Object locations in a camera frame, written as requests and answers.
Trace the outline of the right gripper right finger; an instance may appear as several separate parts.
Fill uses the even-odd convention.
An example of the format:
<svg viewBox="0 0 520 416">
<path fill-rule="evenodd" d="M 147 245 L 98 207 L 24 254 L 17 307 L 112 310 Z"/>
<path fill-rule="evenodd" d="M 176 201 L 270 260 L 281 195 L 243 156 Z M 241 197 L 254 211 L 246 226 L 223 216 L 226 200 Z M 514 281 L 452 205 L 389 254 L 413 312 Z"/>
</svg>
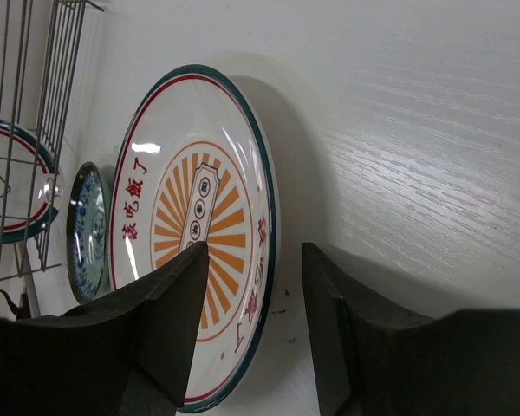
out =
<svg viewBox="0 0 520 416">
<path fill-rule="evenodd" d="M 302 287 L 323 415 L 520 415 L 520 309 L 439 319 L 385 298 L 315 244 Z"/>
</svg>

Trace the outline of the teal red rimmed plate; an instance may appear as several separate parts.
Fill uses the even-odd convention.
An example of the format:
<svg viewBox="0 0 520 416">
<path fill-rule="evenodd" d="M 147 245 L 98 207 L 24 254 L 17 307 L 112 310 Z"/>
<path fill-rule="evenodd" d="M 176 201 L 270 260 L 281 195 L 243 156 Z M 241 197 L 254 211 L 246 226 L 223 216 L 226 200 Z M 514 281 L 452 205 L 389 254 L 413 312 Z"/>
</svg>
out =
<svg viewBox="0 0 520 416">
<path fill-rule="evenodd" d="M 0 119 L 0 243 L 46 229 L 59 213 L 63 178 L 54 157 L 31 132 Z"/>
</svg>

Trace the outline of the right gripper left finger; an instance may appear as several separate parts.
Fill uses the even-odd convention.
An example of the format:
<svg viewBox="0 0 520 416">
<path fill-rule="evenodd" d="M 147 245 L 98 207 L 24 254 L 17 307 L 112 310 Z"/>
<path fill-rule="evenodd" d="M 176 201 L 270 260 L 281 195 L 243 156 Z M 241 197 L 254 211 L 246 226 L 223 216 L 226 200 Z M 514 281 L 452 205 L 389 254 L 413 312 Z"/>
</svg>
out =
<svg viewBox="0 0 520 416">
<path fill-rule="evenodd" d="M 197 243 L 60 316 L 0 317 L 0 415 L 173 415 L 208 277 Z"/>
</svg>

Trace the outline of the orange sunburst white plate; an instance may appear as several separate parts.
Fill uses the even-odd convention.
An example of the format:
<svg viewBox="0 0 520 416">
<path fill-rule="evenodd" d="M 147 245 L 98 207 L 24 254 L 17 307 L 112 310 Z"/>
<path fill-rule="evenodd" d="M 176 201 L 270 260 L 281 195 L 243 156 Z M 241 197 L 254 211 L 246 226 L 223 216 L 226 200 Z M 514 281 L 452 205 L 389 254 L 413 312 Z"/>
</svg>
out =
<svg viewBox="0 0 520 416">
<path fill-rule="evenodd" d="M 280 241 L 270 148 L 228 76 L 189 64 L 146 93 L 117 159 L 108 233 L 114 289 L 207 243 L 207 286 L 182 410 L 215 407 L 257 351 Z"/>
</svg>

